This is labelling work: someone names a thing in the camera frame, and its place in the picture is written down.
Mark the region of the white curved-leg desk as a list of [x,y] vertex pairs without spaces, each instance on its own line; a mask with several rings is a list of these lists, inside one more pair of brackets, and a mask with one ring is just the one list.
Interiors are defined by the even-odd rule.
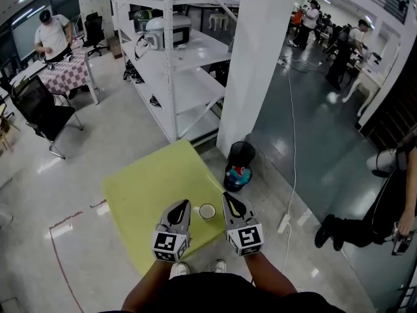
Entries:
[[381,74],[372,71],[369,67],[364,67],[353,82],[348,94],[342,98],[342,103],[346,103],[360,87],[365,89],[367,91],[367,98],[356,114],[357,118],[360,118],[364,110],[370,105],[375,95],[381,89],[383,83],[384,79]]

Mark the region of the large white box appliance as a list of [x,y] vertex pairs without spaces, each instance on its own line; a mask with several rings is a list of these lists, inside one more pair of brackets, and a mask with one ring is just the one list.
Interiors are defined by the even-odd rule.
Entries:
[[[147,43],[150,50],[165,49],[164,35],[164,18],[153,18],[146,24],[143,40]],[[187,44],[190,40],[190,31],[192,28],[191,19],[184,15],[173,15],[173,46]]]

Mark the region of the person's right forearm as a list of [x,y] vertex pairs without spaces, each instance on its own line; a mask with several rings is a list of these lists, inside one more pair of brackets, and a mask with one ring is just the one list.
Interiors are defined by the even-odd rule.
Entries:
[[257,288],[279,297],[297,292],[290,280],[262,252],[247,255],[244,260]]

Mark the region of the person's white left shoe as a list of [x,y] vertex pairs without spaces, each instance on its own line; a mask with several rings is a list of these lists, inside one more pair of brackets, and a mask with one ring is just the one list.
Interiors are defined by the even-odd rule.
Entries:
[[190,274],[191,274],[191,271],[187,263],[178,262],[172,266],[170,278],[174,278],[176,276],[185,276],[185,275],[190,275]]

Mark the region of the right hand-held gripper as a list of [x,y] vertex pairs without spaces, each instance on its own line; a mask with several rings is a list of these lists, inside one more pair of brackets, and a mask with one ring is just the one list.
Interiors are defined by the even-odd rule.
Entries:
[[[257,224],[252,204],[237,194],[224,192],[222,206],[227,241],[237,256],[260,252],[264,245],[263,227]],[[235,229],[235,226],[246,227]]]

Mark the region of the black high-back office chair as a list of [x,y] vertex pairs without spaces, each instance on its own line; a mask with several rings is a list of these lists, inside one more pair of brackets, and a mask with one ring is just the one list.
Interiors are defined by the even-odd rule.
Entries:
[[92,49],[87,52],[88,57],[95,53],[102,56],[102,50],[109,50],[109,46],[102,44],[102,41],[105,40],[102,21],[103,17],[99,16],[97,12],[86,16],[84,26],[87,36],[86,38],[82,37],[81,40],[84,48],[92,47]]

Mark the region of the green cloth covered table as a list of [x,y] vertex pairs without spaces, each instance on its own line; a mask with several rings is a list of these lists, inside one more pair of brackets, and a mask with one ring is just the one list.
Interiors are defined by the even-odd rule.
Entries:
[[152,233],[172,203],[189,200],[192,208],[209,203],[216,210],[211,220],[191,212],[192,240],[185,257],[224,234],[224,189],[186,140],[172,143],[105,178],[102,188],[128,257],[141,275],[154,263]]

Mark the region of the person's left forearm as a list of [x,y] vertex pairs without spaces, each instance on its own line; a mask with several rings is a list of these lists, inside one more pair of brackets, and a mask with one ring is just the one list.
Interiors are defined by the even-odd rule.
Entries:
[[169,282],[172,267],[170,262],[156,260],[127,295],[121,310],[129,313],[144,311]]

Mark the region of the black mesh visitor chair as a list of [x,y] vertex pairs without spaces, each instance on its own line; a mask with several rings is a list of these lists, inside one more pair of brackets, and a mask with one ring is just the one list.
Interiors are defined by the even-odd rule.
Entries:
[[64,160],[65,155],[55,145],[59,136],[67,127],[83,130],[68,97],[49,91],[39,76],[23,79],[18,85],[13,85],[10,97],[13,105],[23,115],[26,125],[37,136],[48,141],[48,151]]

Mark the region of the white cup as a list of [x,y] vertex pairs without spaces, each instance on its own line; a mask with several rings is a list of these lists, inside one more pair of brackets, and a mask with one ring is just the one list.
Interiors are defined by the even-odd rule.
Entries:
[[216,215],[216,209],[212,204],[205,203],[199,207],[193,207],[193,210],[203,219],[211,220]]

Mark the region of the checkered cloth table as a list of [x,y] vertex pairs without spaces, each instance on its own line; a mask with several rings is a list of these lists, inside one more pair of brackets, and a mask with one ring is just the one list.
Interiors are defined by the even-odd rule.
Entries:
[[97,86],[85,50],[74,51],[70,60],[64,59],[59,63],[53,63],[52,66],[52,69],[46,67],[37,74],[49,91],[67,93],[71,89],[86,85],[93,102],[99,103],[95,92]]

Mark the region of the pile of black gear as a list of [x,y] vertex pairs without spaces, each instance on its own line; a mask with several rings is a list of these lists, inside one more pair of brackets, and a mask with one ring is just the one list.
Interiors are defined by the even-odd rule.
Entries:
[[145,83],[144,79],[136,70],[131,60],[127,60],[127,62],[125,63],[125,70],[124,70],[124,74],[122,78],[124,81],[126,81],[127,79],[130,79],[134,83],[137,83],[137,84]]

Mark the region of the green box appliance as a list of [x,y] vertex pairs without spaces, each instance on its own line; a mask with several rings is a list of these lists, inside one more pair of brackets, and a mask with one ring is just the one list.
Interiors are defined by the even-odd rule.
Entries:
[[129,12],[129,19],[134,22],[134,31],[141,32],[146,30],[146,25],[153,18],[152,10],[137,10]]

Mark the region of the white power strip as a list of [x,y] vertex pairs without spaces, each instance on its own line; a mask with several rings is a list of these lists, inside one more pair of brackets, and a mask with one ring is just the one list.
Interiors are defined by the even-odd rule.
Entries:
[[290,218],[291,217],[290,217],[289,213],[285,213],[284,214],[284,216],[283,216],[283,218],[282,218],[282,220],[280,222],[280,225],[277,228],[277,233],[278,234],[282,234],[285,231],[285,229],[286,229],[286,227],[287,227],[287,225],[288,225],[288,223],[290,221]]

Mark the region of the brown wooden pallet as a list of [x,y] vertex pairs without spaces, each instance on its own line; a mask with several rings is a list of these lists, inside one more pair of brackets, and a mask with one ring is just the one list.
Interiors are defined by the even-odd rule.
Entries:
[[107,43],[114,59],[123,57],[121,43],[118,36],[109,37],[107,39]]

